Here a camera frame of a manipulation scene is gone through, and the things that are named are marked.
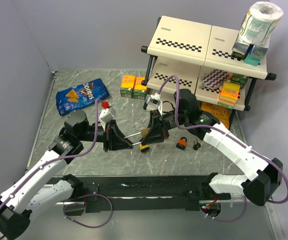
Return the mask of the orange yellow sponge pack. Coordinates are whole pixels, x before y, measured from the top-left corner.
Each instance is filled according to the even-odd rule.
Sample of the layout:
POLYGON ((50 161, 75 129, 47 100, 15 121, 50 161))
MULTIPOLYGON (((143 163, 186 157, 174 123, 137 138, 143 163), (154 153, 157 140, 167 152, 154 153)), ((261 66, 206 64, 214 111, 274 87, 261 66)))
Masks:
POLYGON ((217 104, 232 109, 239 97, 240 85, 225 81, 222 85, 217 104))

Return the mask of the beige tiered shelf rack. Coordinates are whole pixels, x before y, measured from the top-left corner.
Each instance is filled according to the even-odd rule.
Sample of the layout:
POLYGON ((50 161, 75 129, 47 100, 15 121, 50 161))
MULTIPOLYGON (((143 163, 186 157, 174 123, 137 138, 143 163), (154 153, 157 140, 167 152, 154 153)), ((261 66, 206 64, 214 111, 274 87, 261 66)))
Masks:
POLYGON ((273 81, 276 74, 267 71, 267 61, 257 66, 234 57, 232 47, 239 31, 209 24, 161 16, 148 46, 141 51, 149 55, 143 85, 158 90, 170 75, 177 75, 182 88, 189 89, 203 102, 217 104, 220 89, 201 89, 202 77, 214 69, 251 78, 249 89, 238 94, 234 110, 249 111, 249 102, 257 80, 273 81))

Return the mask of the right orange green box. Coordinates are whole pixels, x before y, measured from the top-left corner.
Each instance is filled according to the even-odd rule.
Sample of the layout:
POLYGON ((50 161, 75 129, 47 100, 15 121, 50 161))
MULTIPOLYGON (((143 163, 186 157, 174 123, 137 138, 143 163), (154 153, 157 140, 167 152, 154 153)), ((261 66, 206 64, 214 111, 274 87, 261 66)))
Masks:
POLYGON ((144 100, 147 95, 147 87, 142 85, 145 77, 137 76, 135 78, 135 84, 133 88, 133 98, 138 100, 144 100))

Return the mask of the green box on shelf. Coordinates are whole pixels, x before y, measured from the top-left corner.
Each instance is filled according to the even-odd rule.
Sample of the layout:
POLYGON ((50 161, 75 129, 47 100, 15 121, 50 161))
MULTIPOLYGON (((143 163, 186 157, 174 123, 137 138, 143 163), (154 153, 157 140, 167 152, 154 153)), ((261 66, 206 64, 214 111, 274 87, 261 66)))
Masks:
POLYGON ((249 76, 233 73, 230 77, 230 81, 234 84, 240 85, 240 88, 243 89, 249 80, 249 76))

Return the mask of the orange Honey Dijon bag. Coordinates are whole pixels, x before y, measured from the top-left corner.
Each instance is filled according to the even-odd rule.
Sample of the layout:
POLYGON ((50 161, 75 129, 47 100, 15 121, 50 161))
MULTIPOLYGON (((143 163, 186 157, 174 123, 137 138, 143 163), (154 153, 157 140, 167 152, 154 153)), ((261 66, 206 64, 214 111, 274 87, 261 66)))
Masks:
POLYGON ((231 110, 212 103, 208 102, 202 102, 201 103, 201 110, 211 113, 214 115, 217 119, 219 119, 227 129, 230 128, 230 116, 231 116, 231 110))

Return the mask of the orange green box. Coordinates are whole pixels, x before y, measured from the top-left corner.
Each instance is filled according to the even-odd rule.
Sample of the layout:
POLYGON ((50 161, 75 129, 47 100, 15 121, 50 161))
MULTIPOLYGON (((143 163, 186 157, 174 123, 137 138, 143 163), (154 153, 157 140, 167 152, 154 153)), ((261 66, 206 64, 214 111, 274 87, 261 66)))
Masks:
POLYGON ((122 77, 120 85, 120 96, 123 98, 133 98, 134 86, 136 82, 136 76, 124 75, 122 77))
POLYGON ((145 77, 137 76, 135 78, 135 84, 133 88, 133 98, 138 100, 144 100, 147 95, 147 87, 142 85, 145 77))

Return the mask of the toilet paper roll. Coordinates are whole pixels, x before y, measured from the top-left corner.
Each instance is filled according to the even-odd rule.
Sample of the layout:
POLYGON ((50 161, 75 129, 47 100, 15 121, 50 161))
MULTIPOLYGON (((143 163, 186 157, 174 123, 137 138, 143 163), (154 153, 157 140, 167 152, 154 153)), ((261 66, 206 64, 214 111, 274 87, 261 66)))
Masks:
POLYGON ((265 43, 276 28, 284 11, 268 1, 257 1, 248 10, 239 30, 239 37, 246 43, 265 43))

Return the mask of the orange padlock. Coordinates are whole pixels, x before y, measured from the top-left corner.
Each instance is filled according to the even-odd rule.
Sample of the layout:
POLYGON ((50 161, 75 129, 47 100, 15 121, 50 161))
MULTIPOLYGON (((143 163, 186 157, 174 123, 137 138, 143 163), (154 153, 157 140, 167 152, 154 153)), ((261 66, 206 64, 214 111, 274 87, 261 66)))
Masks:
POLYGON ((177 142, 177 144, 176 144, 176 147, 177 147, 178 149, 184 151, 184 150, 186 149, 186 147, 187 147, 187 138, 186 138, 185 136, 181 137, 181 138, 178 140, 178 142, 177 142))

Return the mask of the left orange green box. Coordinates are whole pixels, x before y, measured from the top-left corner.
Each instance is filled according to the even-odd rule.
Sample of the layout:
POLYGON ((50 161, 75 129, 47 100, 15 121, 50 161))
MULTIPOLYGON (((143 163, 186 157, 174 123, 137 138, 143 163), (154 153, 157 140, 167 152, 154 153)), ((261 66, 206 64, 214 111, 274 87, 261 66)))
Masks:
POLYGON ((134 86, 136 82, 136 76, 124 75, 122 77, 120 85, 120 96, 123 98, 133 98, 134 86))

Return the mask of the black-headed keys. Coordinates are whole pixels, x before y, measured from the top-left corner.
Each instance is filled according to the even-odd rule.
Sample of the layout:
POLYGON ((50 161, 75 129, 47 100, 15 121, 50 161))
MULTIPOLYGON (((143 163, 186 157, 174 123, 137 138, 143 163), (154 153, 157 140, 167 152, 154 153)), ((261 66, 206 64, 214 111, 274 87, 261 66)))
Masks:
POLYGON ((193 146, 192 146, 192 148, 193 148, 195 151, 198 151, 200 147, 201 147, 201 144, 198 142, 198 139, 195 138, 195 139, 193 140, 193 146))

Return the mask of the patterned oven mitt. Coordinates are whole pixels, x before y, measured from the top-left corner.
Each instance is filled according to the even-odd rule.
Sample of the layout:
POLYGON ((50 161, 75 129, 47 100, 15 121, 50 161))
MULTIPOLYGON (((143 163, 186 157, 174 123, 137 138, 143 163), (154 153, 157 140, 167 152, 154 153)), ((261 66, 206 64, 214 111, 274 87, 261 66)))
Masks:
POLYGON ((224 70, 215 69, 208 75, 202 77, 202 85, 199 89, 209 88, 215 90, 219 88, 226 80, 229 79, 229 73, 224 70))

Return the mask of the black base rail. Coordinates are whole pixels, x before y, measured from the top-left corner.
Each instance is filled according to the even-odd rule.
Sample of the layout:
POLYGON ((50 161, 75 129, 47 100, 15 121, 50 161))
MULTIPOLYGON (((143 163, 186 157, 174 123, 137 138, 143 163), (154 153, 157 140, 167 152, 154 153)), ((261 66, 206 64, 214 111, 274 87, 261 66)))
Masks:
POLYGON ((230 200, 229 193, 215 193, 206 175, 80 176, 86 213, 101 211, 172 210, 199 211, 207 201, 230 200))

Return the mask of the blue Doritos bag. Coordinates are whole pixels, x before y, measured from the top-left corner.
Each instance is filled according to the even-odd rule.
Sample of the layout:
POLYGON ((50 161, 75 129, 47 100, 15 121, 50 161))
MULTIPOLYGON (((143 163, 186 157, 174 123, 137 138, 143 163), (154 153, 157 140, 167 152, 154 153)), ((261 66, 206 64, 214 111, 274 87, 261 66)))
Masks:
POLYGON ((60 116, 91 106, 96 99, 104 100, 110 93, 101 78, 58 91, 55 96, 60 116))

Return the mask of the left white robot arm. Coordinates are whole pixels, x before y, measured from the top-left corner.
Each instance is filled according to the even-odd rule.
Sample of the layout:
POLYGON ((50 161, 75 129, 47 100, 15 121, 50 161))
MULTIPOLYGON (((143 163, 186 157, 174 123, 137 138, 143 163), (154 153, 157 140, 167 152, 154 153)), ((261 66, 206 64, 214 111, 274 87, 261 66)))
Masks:
POLYGON ((79 200, 83 183, 72 174, 65 175, 55 185, 44 185, 55 173, 72 160, 88 154, 83 141, 102 143, 104 150, 132 149, 133 143, 120 131, 114 114, 104 109, 89 124, 83 110, 73 111, 41 159, 12 187, 0 194, 0 232, 8 240, 15 240, 29 227, 31 221, 57 202, 79 200))

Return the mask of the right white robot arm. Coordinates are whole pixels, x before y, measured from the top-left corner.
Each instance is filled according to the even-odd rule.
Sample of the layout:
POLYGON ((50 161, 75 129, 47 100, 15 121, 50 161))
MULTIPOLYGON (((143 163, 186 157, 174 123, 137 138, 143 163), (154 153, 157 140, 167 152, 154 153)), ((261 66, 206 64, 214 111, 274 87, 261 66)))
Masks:
POLYGON ((268 163, 252 152, 233 135, 223 123, 207 111, 200 110, 196 96, 188 89, 181 89, 179 106, 164 113, 163 102, 157 93, 147 95, 145 107, 151 106, 149 124, 142 134, 145 145, 161 143, 169 137, 169 130, 183 126, 201 141, 213 146, 224 154, 242 172, 242 175, 223 175, 211 173, 204 181, 202 193, 207 199, 214 199, 220 194, 245 196, 257 206, 264 206, 280 186, 283 163, 274 158, 268 163))

